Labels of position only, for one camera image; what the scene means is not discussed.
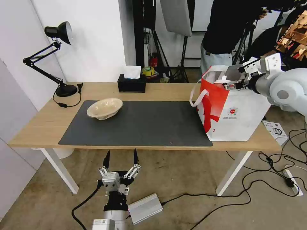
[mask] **lamp power cord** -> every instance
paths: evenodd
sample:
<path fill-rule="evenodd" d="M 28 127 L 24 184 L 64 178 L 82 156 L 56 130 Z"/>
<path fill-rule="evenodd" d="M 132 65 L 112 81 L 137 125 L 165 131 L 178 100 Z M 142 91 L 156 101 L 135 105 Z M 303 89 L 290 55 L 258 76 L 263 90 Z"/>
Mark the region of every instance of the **lamp power cord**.
<path fill-rule="evenodd" d="M 54 93 L 53 93 L 53 97 L 52 97 L 53 101 L 54 101 L 56 104 L 58 104 L 60 107 L 62 107 L 62 108 L 74 107 L 74 106 L 78 105 L 78 104 L 81 102 L 81 89 L 82 89 L 82 87 L 83 87 L 83 83 L 77 84 L 77 87 L 78 87 L 78 93 L 80 94 L 80 98 L 79 98 L 79 101 L 78 101 L 77 104 L 75 104 L 75 105 L 67 105 L 67 104 L 65 104 L 65 103 L 56 102 L 55 99 L 54 99 L 54 96 L 55 96 L 55 93 L 56 93 L 57 90 L 55 90 Z"/>

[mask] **lamp arm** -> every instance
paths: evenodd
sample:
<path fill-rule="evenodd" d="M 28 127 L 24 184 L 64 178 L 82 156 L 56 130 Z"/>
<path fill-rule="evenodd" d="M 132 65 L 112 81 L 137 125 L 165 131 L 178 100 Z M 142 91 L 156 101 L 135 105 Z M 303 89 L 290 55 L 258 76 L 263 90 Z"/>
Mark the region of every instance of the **lamp arm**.
<path fill-rule="evenodd" d="M 38 54 L 44 52 L 45 50 L 51 48 L 51 47 L 55 47 L 55 50 L 52 50 L 51 52 L 45 54 L 45 55 L 41 55 L 38 56 Z M 51 45 L 47 46 L 46 48 L 42 49 L 41 51 L 38 51 L 37 53 L 33 54 L 30 57 L 26 57 L 25 59 L 23 59 L 23 63 L 26 64 L 27 66 L 31 67 L 32 69 L 36 70 L 37 72 L 41 73 L 42 75 L 46 76 L 47 78 L 49 78 L 50 80 L 56 82 L 57 84 L 61 85 L 64 84 L 63 80 L 53 76 L 52 74 L 49 74 L 45 71 L 43 71 L 41 68 L 35 66 L 35 63 L 44 59 L 45 57 L 55 53 L 56 51 L 58 51 L 61 48 L 61 43 L 59 41 L 56 41 L 54 43 L 52 43 Z"/>

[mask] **beige bowl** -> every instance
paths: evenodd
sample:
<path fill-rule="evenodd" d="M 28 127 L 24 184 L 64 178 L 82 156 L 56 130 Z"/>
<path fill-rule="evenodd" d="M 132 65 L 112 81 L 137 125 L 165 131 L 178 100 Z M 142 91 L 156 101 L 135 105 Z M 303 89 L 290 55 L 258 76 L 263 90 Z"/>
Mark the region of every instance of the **beige bowl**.
<path fill-rule="evenodd" d="M 120 99 L 107 98 L 92 104 L 87 109 L 86 113 L 91 118 L 97 118 L 98 120 L 105 120 L 117 114 L 122 105 L 123 103 L 122 100 Z"/>

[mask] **desk mat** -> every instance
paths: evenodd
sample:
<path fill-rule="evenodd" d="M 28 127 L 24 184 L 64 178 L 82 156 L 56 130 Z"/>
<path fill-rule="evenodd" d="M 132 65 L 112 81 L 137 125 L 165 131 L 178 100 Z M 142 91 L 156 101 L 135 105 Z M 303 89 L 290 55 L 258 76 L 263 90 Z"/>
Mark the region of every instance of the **desk mat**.
<path fill-rule="evenodd" d="M 118 113 L 103 121 L 86 115 L 94 102 L 83 102 L 60 145 L 212 146 L 189 102 L 123 101 Z"/>

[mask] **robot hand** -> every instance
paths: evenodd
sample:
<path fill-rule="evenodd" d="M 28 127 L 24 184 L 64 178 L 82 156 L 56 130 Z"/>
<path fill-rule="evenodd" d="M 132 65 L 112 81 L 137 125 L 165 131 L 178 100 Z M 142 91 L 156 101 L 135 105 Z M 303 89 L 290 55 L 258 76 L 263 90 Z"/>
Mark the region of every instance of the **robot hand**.
<path fill-rule="evenodd" d="M 239 71 L 244 78 L 225 84 L 227 90 L 253 90 L 266 96 L 270 103 L 280 106 L 282 110 L 298 111 L 307 122 L 306 68 L 282 71 L 279 53 L 243 65 Z"/>
<path fill-rule="evenodd" d="M 99 172 L 102 175 L 102 183 L 107 190 L 107 195 L 109 192 L 119 192 L 124 195 L 128 195 L 129 188 L 128 185 L 134 182 L 135 177 L 141 170 L 141 166 L 138 164 L 138 154 L 137 150 L 134 150 L 134 166 L 130 168 L 129 171 L 109 171 L 110 163 L 110 151 L 108 151 L 106 157 L 103 160 L 102 168 L 99 168 Z"/>

